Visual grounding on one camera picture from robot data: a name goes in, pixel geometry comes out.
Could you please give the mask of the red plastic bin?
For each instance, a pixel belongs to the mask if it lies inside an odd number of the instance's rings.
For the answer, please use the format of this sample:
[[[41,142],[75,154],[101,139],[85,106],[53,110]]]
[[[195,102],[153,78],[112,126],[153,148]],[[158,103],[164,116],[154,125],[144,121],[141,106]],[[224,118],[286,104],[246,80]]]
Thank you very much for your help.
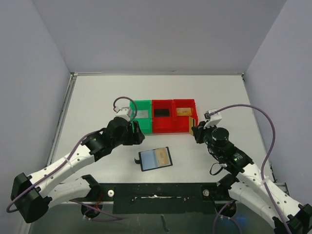
[[[189,133],[189,117],[178,117],[176,108],[190,107],[193,109],[191,117],[196,120],[198,125],[198,115],[194,99],[173,99],[174,104],[174,133]]]
[[[174,132],[172,99],[152,100],[152,131],[154,134]]]

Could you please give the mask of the black leather card holder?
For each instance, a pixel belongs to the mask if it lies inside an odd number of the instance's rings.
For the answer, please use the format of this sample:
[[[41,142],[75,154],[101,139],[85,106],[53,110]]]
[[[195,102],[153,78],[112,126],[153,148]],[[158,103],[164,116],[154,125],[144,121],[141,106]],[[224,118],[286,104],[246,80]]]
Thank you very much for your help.
[[[170,165],[158,167],[157,162],[156,162],[155,149],[146,150],[146,151],[139,152],[138,159],[134,159],[135,163],[137,165],[140,165],[142,172],[173,166],[173,161],[172,161],[169,147],[163,147],[163,148],[167,148],[168,155],[170,158]]]

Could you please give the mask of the green plastic bin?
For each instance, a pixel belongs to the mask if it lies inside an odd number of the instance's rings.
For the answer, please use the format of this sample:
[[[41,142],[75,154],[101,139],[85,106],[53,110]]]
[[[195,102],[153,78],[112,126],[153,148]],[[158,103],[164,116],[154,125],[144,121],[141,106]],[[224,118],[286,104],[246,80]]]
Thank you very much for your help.
[[[137,106],[137,115],[135,121],[138,121],[141,131],[144,134],[152,133],[152,101],[135,100]]]

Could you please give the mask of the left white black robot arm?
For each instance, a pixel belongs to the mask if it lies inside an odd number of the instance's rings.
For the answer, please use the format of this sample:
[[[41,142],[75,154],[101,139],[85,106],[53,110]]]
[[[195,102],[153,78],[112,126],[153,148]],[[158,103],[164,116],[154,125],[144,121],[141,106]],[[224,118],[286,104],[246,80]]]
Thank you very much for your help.
[[[73,150],[58,161],[30,175],[21,173],[16,176],[11,192],[12,203],[24,221],[32,223],[63,202],[76,198],[95,201],[101,187],[91,175],[83,175],[68,183],[64,180],[109,155],[114,148],[140,145],[144,139],[138,121],[128,122],[115,117],[107,127],[83,136]]]

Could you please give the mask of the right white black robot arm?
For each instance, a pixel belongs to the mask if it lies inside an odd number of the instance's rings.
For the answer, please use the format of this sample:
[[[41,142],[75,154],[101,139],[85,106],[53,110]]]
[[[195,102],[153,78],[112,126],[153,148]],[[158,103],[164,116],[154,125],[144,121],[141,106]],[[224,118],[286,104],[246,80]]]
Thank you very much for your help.
[[[261,216],[276,234],[307,234],[312,229],[312,207],[302,205],[282,191],[242,150],[229,141],[225,128],[202,121],[192,127],[196,143],[207,145],[209,154],[228,171],[219,185]]]

